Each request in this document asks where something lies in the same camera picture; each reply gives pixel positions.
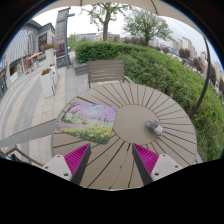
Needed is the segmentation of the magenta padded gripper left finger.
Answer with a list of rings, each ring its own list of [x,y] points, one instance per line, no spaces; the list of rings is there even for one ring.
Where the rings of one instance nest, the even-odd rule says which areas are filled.
[[[90,145],[86,144],[65,156],[55,155],[42,169],[79,185],[90,155]]]

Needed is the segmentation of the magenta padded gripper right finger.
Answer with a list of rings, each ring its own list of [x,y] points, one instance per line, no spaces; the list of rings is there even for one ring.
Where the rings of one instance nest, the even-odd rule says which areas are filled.
[[[182,169],[167,154],[156,154],[143,146],[132,144],[132,154],[144,185]]]

